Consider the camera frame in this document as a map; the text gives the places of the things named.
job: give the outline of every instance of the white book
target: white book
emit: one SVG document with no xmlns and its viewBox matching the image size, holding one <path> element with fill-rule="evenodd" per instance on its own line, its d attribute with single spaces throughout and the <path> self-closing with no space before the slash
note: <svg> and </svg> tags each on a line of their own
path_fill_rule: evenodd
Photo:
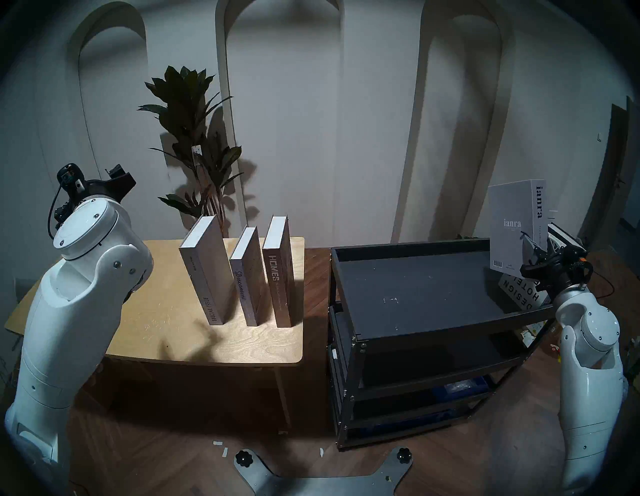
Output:
<svg viewBox="0 0 640 496">
<path fill-rule="evenodd" d="M 522 277 L 520 267 L 533 264 L 537 259 L 534 248 L 547 250 L 546 187 L 544 180 L 489 186 L 493 270 Z"/>
<path fill-rule="evenodd" d="M 255 227 L 245 227 L 229 259 L 236 280 L 240 305 L 248 326 L 257 326 L 258 309 L 267 286 L 260 256 L 260 241 Z"/>
<path fill-rule="evenodd" d="M 234 277 L 216 216 L 200 217 L 180 245 L 180 254 L 209 324 L 225 322 Z"/>
</svg>

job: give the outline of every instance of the table leg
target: table leg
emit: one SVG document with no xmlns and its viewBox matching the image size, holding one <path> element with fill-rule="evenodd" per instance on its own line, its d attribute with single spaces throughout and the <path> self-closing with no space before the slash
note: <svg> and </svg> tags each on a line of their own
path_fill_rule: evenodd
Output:
<svg viewBox="0 0 640 496">
<path fill-rule="evenodd" d="M 284 419 L 287 422 L 287 427 L 291 427 L 291 418 L 289 416 L 289 409 L 287 407 L 287 398 L 286 396 L 284 396 L 284 388 L 282 386 L 282 376 L 280 375 L 280 369 L 278 367 L 274 367 L 273 372 L 276 374 L 276 383 L 278 384 L 278 393 L 280 393 L 280 402 L 282 403 Z"/>
</svg>

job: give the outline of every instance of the book cover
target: book cover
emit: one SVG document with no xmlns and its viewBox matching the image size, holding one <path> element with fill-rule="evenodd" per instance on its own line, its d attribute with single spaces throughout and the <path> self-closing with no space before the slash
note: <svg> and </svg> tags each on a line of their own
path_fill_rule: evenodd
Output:
<svg viewBox="0 0 640 496">
<path fill-rule="evenodd" d="M 262 269 L 257 228 L 244 228 L 229 262 L 236 281 L 244 320 L 248 326 L 257 326 L 260 324 L 257 319 L 258 309 L 267 286 Z"/>
<path fill-rule="evenodd" d="M 278 327 L 291 327 L 292 292 L 294 290 L 293 259 L 287 217 L 271 218 L 269 231 L 262 247 L 267 281 L 271 291 L 273 312 Z"/>
<path fill-rule="evenodd" d="M 180 254 L 209 324 L 222 325 L 234 294 L 234 277 L 218 219 L 200 217 L 180 245 Z"/>
<path fill-rule="evenodd" d="M 534 247 L 547 250 L 546 182 L 525 180 L 489 187 L 493 270 L 521 277 L 522 264 L 535 263 Z"/>
</svg>

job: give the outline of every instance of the book spine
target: book spine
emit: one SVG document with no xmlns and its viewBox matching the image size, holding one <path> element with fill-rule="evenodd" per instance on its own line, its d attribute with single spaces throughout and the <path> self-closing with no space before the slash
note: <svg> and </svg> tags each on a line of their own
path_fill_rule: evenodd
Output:
<svg viewBox="0 0 640 496">
<path fill-rule="evenodd" d="M 193 288 L 200 300 L 202 310 L 204 310 L 204 314 L 207 316 L 209 325 L 222 325 L 222 318 L 218 313 L 213 296 L 207 285 L 207 280 L 202 271 L 202 264 L 200 263 L 196 250 L 183 248 L 180 249 L 180 254 L 182 255 L 184 265 L 187 267 L 191 284 L 193 284 Z"/>
<path fill-rule="evenodd" d="M 231 271 L 234 274 L 234 280 L 236 281 L 236 287 L 238 290 L 238 296 L 240 297 L 240 305 L 244 313 L 244 320 L 248 326 L 257 326 L 257 319 L 255 310 L 253 309 L 253 303 L 251 300 L 251 293 L 249 290 L 249 283 L 246 279 L 246 271 L 244 270 L 244 264 L 242 260 L 230 260 Z"/>
<path fill-rule="evenodd" d="M 545 181 L 532 181 L 532 206 L 533 206 L 533 241 L 546 250 L 547 248 L 547 192 Z"/>
<path fill-rule="evenodd" d="M 263 250 L 264 265 L 267 269 L 267 280 L 273 303 L 273 313 L 278 327 L 291 327 L 289 313 L 289 295 L 287 293 L 287 277 L 283 272 L 282 251 L 279 248 Z"/>
</svg>

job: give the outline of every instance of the black metal shelf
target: black metal shelf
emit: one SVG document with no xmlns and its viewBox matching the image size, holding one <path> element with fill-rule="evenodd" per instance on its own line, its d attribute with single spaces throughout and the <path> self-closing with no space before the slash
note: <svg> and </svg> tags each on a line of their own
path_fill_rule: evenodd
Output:
<svg viewBox="0 0 640 496">
<path fill-rule="evenodd" d="M 493 394 L 493 391 L 487 391 L 480 394 L 474 394 L 471 396 L 466 396 L 458 399 L 454 399 L 452 401 L 446 401 L 443 403 L 433 403 L 429 406 L 423 406 L 422 408 L 414 408 L 411 410 L 404 410 L 397 413 L 388 413 L 386 415 L 379 415 L 377 417 L 365 417 L 362 419 L 356 418 L 354 415 L 354 419 L 349 423 L 349 429 L 351 428 L 359 428 L 359 427 L 372 427 L 380 424 L 390 424 L 394 422 L 401 422 L 402 420 L 410 420 L 415 419 L 417 417 L 421 417 L 423 415 L 427 415 L 429 413 L 437 413 L 442 412 L 444 410 L 448 410 L 451 408 L 459 408 L 461 406 L 468 405 L 469 403 L 473 403 L 474 401 L 481 401 L 485 398 L 488 398 Z M 359 403 L 364 402 L 356 402 L 355 408 L 358 407 Z"/>
<path fill-rule="evenodd" d="M 484 239 L 332 250 L 328 376 L 339 449 L 463 422 L 533 352 L 552 321 L 528 349 L 512 329 L 552 319 L 553 309 L 519 312 L 488 269 L 488 250 Z M 456 310 L 447 301 L 455 289 L 477 301 Z M 494 383 L 489 374 L 503 369 Z M 476 378 L 486 386 L 442 395 Z"/>
</svg>

